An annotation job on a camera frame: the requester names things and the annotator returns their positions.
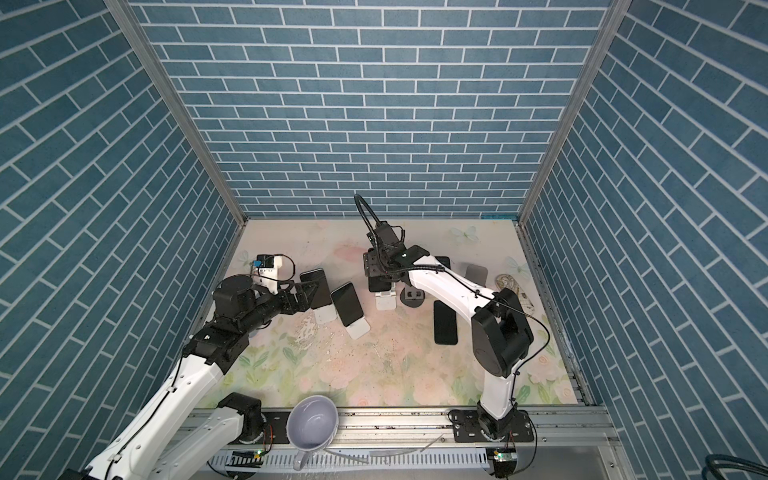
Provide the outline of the teal phone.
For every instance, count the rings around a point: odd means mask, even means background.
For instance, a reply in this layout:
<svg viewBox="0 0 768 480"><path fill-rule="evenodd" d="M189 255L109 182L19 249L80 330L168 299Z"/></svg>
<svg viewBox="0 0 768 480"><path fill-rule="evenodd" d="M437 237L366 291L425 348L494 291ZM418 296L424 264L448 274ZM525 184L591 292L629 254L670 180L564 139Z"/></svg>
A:
<svg viewBox="0 0 768 480"><path fill-rule="evenodd" d="M347 282L331 292L331 299L344 327L349 327L364 317L364 312L352 282Z"/></svg>
<svg viewBox="0 0 768 480"><path fill-rule="evenodd" d="M311 309L318 310L332 304L330 288L323 268L302 272L299 278L305 285L305 290L310 290L307 298L311 299Z"/></svg>

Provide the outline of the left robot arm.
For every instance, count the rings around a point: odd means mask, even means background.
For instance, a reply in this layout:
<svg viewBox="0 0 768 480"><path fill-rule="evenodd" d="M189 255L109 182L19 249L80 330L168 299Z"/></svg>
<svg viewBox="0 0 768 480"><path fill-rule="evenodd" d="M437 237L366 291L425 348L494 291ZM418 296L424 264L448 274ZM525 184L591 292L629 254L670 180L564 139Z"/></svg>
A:
<svg viewBox="0 0 768 480"><path fill-rule="evenodd" d="M274 317L309 310L318 281L289 282L271 292L248 275L222 280L214 316L183 347L172 373L129 425L81 470L64 479L189 479L232 442L259 445L269 436L259 399L230 393L178 443L178 429L236 364L253 332Z"/></svg>

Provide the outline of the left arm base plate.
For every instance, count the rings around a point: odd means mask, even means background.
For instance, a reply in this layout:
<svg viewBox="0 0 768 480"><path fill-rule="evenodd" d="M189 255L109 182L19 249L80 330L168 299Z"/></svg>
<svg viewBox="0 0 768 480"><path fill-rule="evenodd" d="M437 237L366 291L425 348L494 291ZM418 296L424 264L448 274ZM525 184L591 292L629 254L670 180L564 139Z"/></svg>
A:
<svg viewBox="0 0 768 480"><path fill-rule="evenodd" d="M248 434L244 439L238 438L236 443L256 444L268 447L270 445L288 445L287 419L289 410L266 410L262 412L261 430L257 435Z"/></svg>

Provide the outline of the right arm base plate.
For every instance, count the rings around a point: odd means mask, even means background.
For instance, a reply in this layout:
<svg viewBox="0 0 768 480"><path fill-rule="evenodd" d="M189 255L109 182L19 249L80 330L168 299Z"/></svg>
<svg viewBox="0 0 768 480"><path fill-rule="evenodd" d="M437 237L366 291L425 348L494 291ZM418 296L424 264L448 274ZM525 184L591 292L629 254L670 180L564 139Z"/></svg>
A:
<svg viewBox="0 0 768 480"><path fill-rule="evenodd" d="M533 423L525 410L513 408L504 418L495 419L480 405L452 409L447 414L456 443L533 442Z"/></svg>

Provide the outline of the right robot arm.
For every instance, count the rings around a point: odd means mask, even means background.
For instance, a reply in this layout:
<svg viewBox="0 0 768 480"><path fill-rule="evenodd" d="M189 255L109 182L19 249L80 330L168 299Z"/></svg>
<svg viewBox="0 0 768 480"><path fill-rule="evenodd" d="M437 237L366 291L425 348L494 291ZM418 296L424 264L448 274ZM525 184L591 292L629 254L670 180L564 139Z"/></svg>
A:
<svg viewBox="0 0 768 480"><path fill-rule="evenodd" d="M471 326L472 351L485 370L477 411L484 434L497 440L511 430L516 374L534 341L517 294L494 292L459 276L424 248L407 247L405 236L387 222L368 225L371 248L363 257L365 275L403 282L441 301Z"/></svg>

